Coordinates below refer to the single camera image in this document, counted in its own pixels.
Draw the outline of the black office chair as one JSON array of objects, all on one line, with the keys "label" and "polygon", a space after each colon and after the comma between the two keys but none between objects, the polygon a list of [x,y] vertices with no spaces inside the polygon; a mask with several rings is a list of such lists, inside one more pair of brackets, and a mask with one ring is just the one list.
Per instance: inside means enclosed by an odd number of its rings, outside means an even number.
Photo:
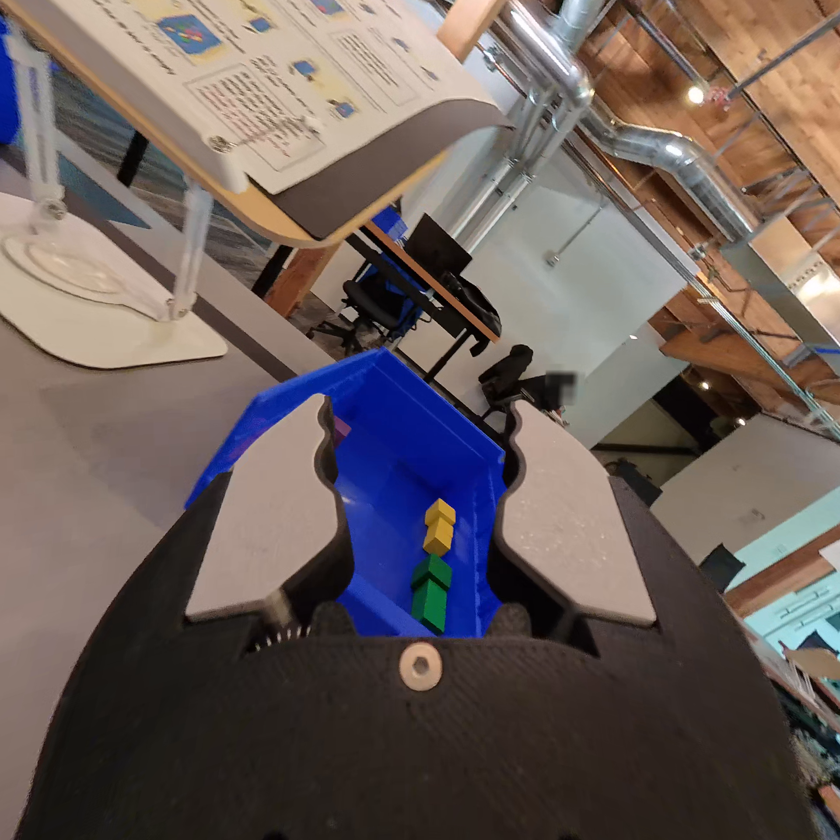
[{"label": "black office chair", "polygon": [[317,333],[339,339],[344,358],[399,344],[427,314],[403,289],[379,274],[347,280],[343,292],[344,307],[356,313],[352,324],[343,327],[324,319],[305,335],[310,340]]}]

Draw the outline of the black jacket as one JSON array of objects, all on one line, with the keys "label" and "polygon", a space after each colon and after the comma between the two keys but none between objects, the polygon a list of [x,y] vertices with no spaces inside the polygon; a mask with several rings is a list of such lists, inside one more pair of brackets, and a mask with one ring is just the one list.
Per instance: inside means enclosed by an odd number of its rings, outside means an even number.
[{"label": "black jacket", "polygon": [[479,375],[479,388],[488,404],[481,420],[502,411],[520,393],[520,379],[530,366],[532,357],[533,350],[528,345],[514,344],[504,358]]}]

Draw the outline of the blue bin stack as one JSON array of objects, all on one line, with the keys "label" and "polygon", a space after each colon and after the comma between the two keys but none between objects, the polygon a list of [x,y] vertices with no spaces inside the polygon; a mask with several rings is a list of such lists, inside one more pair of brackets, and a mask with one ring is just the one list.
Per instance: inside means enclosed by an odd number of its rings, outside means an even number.
[{"label": "blue bin stack", "polygon": [[403,247],[408,238],[408,227],[394,206],[384,207],[373,216],[371,224],[378,227],[389,239]]}]

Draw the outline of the green wooden cube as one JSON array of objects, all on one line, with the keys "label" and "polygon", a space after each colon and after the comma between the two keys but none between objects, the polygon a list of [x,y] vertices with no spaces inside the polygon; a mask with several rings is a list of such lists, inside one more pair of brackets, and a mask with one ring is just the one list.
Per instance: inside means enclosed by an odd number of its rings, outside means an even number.
[{"label": "green wooden cube", "polygon": [[426,579],[413,590],[411,614],[434,635],[443,635],[446,628],[448,591],[433,579]]},{"label": "green wooden cube", "polygon": [[414,592],[422,585],[433,582],[448,592],[453,580],[452,567],[438,555],[430,553],[415,566],[411,578],[411,590]]}]

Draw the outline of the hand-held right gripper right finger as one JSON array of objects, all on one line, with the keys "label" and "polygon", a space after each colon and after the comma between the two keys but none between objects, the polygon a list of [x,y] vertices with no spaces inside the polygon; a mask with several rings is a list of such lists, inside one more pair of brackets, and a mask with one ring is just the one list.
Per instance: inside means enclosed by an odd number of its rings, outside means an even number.
[{"label": "hand-held right gripper right finger", "polygon": [[491,547],[499,571],[584,616],[652,627],[657,616],[604,467],[525,400],[509,410],[505,479]]}]

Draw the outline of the printed instruction sheet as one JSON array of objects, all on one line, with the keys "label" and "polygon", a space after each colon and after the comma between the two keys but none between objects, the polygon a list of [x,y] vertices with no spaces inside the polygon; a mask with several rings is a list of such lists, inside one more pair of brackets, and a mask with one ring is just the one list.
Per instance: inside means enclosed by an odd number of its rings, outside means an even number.
[{"label": "printed instruction sheet", "polygon": [[396,182],[507,120],[408,2],[22,2],[69,60],[228,190],[279,194],[381,137]]}]

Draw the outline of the wooden post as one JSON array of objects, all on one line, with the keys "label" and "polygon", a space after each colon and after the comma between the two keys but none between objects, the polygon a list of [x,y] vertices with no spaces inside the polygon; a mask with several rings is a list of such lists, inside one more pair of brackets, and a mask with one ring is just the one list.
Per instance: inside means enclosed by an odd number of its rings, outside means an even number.
[{"label": "wooden post", "polygon": [[300,307],[341,244],[297,249],[266,294],[270,308],[288,319]]}]

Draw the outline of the silver round duct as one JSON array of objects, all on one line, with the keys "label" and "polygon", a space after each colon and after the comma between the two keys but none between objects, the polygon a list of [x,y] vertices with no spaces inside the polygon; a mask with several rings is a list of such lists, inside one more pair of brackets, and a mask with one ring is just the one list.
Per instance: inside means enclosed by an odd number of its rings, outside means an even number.
[{"label": "silver round duct", "polygon": [[624,122],[595,99],[588,70],[574,53],[592,2],[567,2],[559,23],[540,2],[505,2],[489,26],[509,56],[532,72],[532,84],[504,155],[489,169],[450,229],[468,232],[472,252],[518,202],[574,129],[612,157],[670,175],[729,242],[754,235],[755,212],[711,155],[685,135]]}]

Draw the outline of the black backing sheet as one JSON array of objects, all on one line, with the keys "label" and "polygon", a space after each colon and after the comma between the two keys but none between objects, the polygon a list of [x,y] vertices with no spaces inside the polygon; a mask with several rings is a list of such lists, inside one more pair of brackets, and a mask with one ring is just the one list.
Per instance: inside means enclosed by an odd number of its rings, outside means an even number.
[{"label": "black backing sheet", "polygon": [[269,200],[320,241],[467,135],[509,128],[494,102],[442,101]]}]

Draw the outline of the black bag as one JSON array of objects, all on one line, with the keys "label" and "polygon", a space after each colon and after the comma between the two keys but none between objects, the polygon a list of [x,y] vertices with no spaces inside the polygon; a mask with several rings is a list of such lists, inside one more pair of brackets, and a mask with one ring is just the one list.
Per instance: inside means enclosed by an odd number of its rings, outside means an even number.
[{"label": "black bag", "polygon": [[471,281],[447,271],[441,279],[444,287],[456,297],[478,320],[482,321],[496,336],[502,335],[501,318],[481,289]]}]

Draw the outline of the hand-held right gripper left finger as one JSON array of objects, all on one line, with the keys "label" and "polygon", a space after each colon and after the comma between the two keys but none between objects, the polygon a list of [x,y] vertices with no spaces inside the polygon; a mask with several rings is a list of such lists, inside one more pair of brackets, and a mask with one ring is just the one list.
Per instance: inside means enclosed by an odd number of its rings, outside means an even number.
[{"label": "hand-held right gripper left finger", "polygon": [[350,527],[335,483],[331,399],[316,393],[264,432],[227,485],[185,608],[192,621],[256,614],[309,625],[354,573]]}]

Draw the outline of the wooden document stand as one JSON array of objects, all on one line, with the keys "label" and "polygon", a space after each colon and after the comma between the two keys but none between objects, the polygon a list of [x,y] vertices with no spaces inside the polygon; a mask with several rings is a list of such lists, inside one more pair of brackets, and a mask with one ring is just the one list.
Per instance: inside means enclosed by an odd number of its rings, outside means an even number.
[{"label": "wooden document stand", "polygon": [[53,82],[47,50],[22,14],[8,24],[4,42],[13,62],[24,137],[30,199],[26,216],[2,222],[2,316],[39,348],[95,370],[218,358],[225,341],[193,314],[214,198],[211,182],[238,195],[248,187],[245,150],[269,140],[297,148],[322,140],[326,130],[310,115],[280,105],[259,105],[252,117],[222,129],[223,107],[192,89],[207,84],[199,70],[234,70],[238,45],[226,39],[231,17],[210,2],[24,2],[24,12],[52,14],[54,32],[77,37],[77,57],[88,73],[122,85],[124,106],[167,131],[190,160],[185,174],[185,222],[175,286],[166,292],[151,274],[93,228],[68,213],[60,183]]}]

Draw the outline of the rectangular metal duct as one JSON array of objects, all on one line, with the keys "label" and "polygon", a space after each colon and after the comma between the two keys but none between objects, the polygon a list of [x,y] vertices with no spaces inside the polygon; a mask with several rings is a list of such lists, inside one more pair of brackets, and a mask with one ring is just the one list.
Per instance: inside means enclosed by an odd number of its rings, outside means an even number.
[{"label": "rectangular metal duct", "polygon": [[751,240],[723,245],[723,258],[839,372],[839,278],[791,223],[779,220]]}]

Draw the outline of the black monitor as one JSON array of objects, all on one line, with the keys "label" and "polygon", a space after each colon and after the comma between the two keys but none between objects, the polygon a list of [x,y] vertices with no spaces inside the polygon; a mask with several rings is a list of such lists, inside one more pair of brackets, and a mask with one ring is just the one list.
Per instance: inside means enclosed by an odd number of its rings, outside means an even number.
[{"label": "black monitor", "polygon": [[461,277],[472,260],[471,254],[427,213],[409,235],[404,250],[436,280],[446,275]]}]

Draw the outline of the wood-edged office desk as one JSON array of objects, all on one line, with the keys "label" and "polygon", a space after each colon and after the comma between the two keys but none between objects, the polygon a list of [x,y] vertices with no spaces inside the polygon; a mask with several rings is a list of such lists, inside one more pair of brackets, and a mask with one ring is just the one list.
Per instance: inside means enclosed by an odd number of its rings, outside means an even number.
[{"label": "wood-edged office desk", "polygon": [[440,280],[426,273],[405,252],[404,247],[389,239],[378,227],[372,225],[371,221],[349,235],[345,243],[384,279],[403,289],[407,296],[425,310],[430,319],[455,337],[456,341],[451,348],[435,363],[431,371],[424,375],[425,382],[434,380],[435,375],[443,370],[468,337],[476,339],[476,345],[471,351],[473,355],[481,354],[489,342],[495,343],[499,340],[500,337],[478,320]]}]

